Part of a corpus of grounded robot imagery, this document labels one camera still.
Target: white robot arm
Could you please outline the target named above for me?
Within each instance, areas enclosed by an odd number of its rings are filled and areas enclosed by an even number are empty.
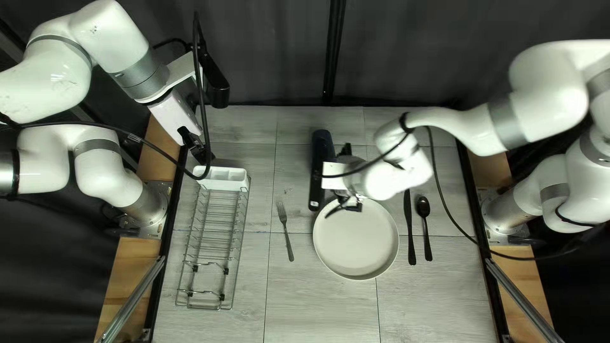
[[[147,105],[182,145],[178,128],[195,135],[201,126],[177,83],[195,75],[192,53],[169,65],[157,60],[146,38],[114,0],[97,0],[77,12],[47,21],[32,33],[23,61],[0,73],[0,112],[28,123],[67,110],[89,90],[100,65],[134,100]],[[23,129],[17,150],[0,153],[0,193],[52,192],[68,182],[68,152],[83,193],[122,209],[138,222],[163,217],[167,199],[123,168],[117,134],[84,125]]]
[[[409,135],[400,143],[418,126],[444,129],[475,154],[490,156],[568,130],[589,109],[595,121],[589,132],[509,193],[484,203],[483,214],[491,228],[505,232],[540,215],[565,233],[610,220],[610,40],[534,46],[515,58],[509,80],[513,92],[503,99],[466,111],[429,107],[387,123],[375,143],[380,153],[398,144],[395,151],[359,173],[323,179],[322,187],[386,200],[424,183],[432,172],[417,142]],[[325,162],[324,175],[358,167]]]

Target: knife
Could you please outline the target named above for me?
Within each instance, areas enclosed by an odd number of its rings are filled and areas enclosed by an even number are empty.
[[[417,260],[415,258],[415,248],[413,246],[413,222],[411,218],[411,190],[407,189],[404,191],[403,200],[403,211],[404,219],[407,221],[407,232],[409,234],[409,264],[415,265]]]

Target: fork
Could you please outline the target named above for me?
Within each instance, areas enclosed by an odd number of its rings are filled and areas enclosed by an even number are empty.
[[[286,237],[286,249],[288,249],[288,260],[290,262],[295,260],[295,255],[292,254],[292,246],[290,245],[290,238],[288,237],[288,229],[286,228],[286,222],[288,217],[286,216],[286,210],[284,209],[284,203],[278,201],[276,204],[278,207],[279,221],[284,225],[284,235]]]

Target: spoon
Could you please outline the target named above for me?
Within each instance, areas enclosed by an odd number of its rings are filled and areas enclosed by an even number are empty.
[[[415,204],[417,214],[423,219],[423,253],[426,261],[432,261],[432,250],[430,249],[430,237],[428,236],[428,222],[426,217],[430,214],[430,203],[423,195],[417,198]]]

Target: black cable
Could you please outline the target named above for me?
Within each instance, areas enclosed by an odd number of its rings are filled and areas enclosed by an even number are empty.
[[[488,251],[489,253],[492,253],[494,255],[497,255],[497,256],[500,256],[500,257],[503,257],[503,258],[513,259],[513,260],[516,260],[516,261],[540,261],[540,260],[543,260],[543,259],[550,259],[550,258],[557,258],[557,257],[560,257],[560,256],[565,256],[567,254],[573,253],[574,251],[577,251],[579,248],[581,248],[584,245],[584,244],[580,244],[580,245],[577,245],[574,248],[571,248],[571,249],[568,249],[568,250],[565,250],[565,251],[559,251],[557,253],[553,253],[553,254],[549,254],[549,255],[545,255],[545,256],[532,257],[532,258],[520,258],[520,257],[517,257],[517,256],[505,255],[505,254],[499,253],[497,251],[493,251],[490,248],[485,247],[485,246],[479,244],[479,242],[477,242],[476,239],[470,237],[458,225],[458,223],[455,221],[455,219],[453,218],[453,216],[449,212],[449,209],[447,208],[447,204],[445,202],[445,197],[443,197],[443,192],[440,189],[439,176],[438,176],[438,173],[436,171],[436,157],[434,156],[434,141],[432,139],[432,130],[430,130],[429,126],[426,126],[426,129],[428,130],[428,137],[430,139],[430,155],[432,157],[432,169],[434,170],[434,180],[436,181],[436,188],[439,190],[440,202],[443,204],[443,208],[445,209],[445,212],[447,213],[447,216],[449,216],[449,219],[451,220],[453,225],[455,225],[455,227],[459,230],[460,233],[462,233],[462,235],[464,235],[464,237],[466,237],[469,241],[471,241],[474,244],[476,244],[477,246],[479,246],[479,249],[481,249],[483,251]]]
[[[405,140],[405,139],[407,139],[407,137],[408,137],[408,136],[409,136],[409,134],[405,134],[405,135],[404,135],[404,137],[403,137],[403,139],[401,139],[401,140],[400,140],[400,142],[398,142],[396,145],[394,145],[394,146],[392,147],[392,149],[390,149],[390,150],[386,151],[385,153],[381,154],[381,156],[377,157],[376,159],[373,159],[373,160],[372,160],[372,161],[370,161],[370,162],[367,162],[367,163],[365,163],[365,164],[361,165],[361,166],[360,166],[360,167],[358,167],[358,168],[352,169],[352,170],[350,170],[350,171],[348,171],[348,172],[346,172],[346,173],[342,173],[342,174],[336,174],[336,175],[322,175],[322,177],[323,177],[323,178],[326,178],[326,179],[332,179],[332,178],[342,178],[342,177],[344,177],[344,176],[348,176],[348,175],[352,175],[352,174],[359,173],[359,172],[361,172],[362,170],[365,170],[366,168],[368,168],[368,167],[372,166],[373,164],[375,164],[375,163],[379,162],[381,159],[383,159],[384,157],[386,157],[387,155],[389,155],[389,154],[390,154],[392,151],[394,151],[394,149],[398,148],[398,146],[399,146],[399,145],[401,145],[401,144],[404,142],[404,140]]]
[[[187,42],[181,40],[180,38],[170,38],[170,39],[166,39],[160,43],[157,43],[155,45],[152,46],[153,49],[159,49],[160,47],[170,44],[170,43],[180,43],[183,47],[184,47],[184,52],[187,53],[190,51],[190,46],[188,45]]]
[[[207,129],[207,114],[206,104],[204,102],[204,89],[203,89],[203,75],[199,69],[199,53],[203,51],[204,55],[207,54],[206,41],[203,38],[203,32],[201,32],[201,23],[199,22],[199,13],[196,11],[193,15],[193,68],[195,69],[195,82],[197,82],[197,91],[199,93],[199,106],[201,108],[201,125],[203,126],[203,137],[206,144],[206,170],[201,175],[203,180],[210,172],[210,165],[212,163],[212,146],[210,144],[210,133]]]
[[[101,124],[101,123],[93,123],[93,122],[90,122],[90,121],[60,121],[60,122],[56,122],[56,123],[23,124],[23,125],[21,125],[21,127],[24,128],[24,129],[27,129],[27,128],[38,128],[40,126],[52,126],[52,125],[86,125],[86,126],[95,126],[97,128],[104,128],[104,129],[109,129],[109,130],[114,130],[114,131],[121,132],[123,134],[126,134],[128,139],[131,139],[131,140],[133,140],[135,142],[138,142],[138,143],[144,143],[145,145],[148,145],[154,151],[157,151],[163,157],[168,159],[171,163],[175,164],[176,168],[178,170],[180,170],[181,172],[183,172],[189,178],[192,178],[193,180],[203,180],[206,177],[205,173],[203,175],[201,175],[201,176],[195,176],[190,171],[188,171],[186,168],[181,166],[180,163],[178,163],[178,161],[176,161],[173,157],[171,157],[165,151],[161,150],[161,148],[159,148],[155,144],[152,144],[151,142],[145,140],[144,138],[139,137],[139,136],[137,136],[137,135],[127,131],[127,130],[118,128],[116,126],[107,125],[107,124]]]

